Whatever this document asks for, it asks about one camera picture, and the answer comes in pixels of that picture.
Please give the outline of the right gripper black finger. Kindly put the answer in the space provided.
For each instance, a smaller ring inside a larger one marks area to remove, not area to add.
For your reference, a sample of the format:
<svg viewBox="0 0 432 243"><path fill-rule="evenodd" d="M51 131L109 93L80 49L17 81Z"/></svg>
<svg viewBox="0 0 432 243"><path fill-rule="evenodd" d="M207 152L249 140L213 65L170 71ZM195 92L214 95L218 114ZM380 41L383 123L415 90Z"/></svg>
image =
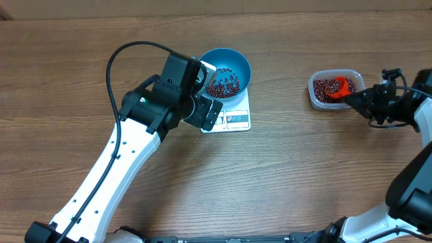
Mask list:
<svg viewBox="0 0 432 243"><path fill-rule="evenodd" d="M351 108L355 110L357 113L359 113L364 118L371 118L371 113L368 110L367 105L363 105L362 103L353 104L351 105Z"/></svg>
<svg viewBox="0 0 432 243"><path fill-rule="evenodd" d="M369 103L369 98L373 94L372 88L367 88L362 91L351 93L343 98L343 102L350 107L363 107Z"/></svg>

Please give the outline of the red measuring scoop blue handle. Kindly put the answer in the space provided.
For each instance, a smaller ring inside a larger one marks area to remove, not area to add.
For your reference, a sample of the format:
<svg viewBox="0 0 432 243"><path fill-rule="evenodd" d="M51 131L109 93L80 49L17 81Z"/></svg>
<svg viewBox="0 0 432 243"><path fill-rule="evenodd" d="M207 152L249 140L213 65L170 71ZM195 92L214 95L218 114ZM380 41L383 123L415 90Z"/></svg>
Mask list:
<svg viewBox="0 0 432 243"><path fill-rule="evenodd" d="M331 99L342 99L350 94L348 80L343 76L337 76L330 80L325 87L325 95Z"/></svg>

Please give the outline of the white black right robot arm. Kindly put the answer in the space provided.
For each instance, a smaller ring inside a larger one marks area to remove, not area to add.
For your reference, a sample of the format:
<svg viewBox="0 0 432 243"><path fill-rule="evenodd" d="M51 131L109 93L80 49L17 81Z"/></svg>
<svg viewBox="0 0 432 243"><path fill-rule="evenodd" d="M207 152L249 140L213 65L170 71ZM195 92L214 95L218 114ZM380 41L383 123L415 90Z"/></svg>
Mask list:
<svg viewBox="0 0 432 243"><path fill-rule="evenodd" d="M412 126L422 150L394 178L380 205L355 217L343 217L317 233L316 242L386 242L400 236L431 241L431 70L420 70L412 85L398 86L401 69L383 70L382 81L350 94L344 102L368 119Z"/></svg>

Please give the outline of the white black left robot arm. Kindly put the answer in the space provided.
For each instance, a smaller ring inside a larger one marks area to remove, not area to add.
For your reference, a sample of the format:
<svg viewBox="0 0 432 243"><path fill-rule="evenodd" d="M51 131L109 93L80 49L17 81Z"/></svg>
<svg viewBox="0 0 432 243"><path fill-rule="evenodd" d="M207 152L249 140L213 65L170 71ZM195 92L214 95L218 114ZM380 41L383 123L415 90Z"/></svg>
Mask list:
<svg viewBox="0 0 432 243"><path fill-rule="evenodd" d="M126 226L108 233L113 214L145 161L180 121L213 128L223 105L203 92L216 75L210 63L170 53L161 74L125 94L109 142L75 195L50 223L33 222L25 242L144 242Z"/></svg>

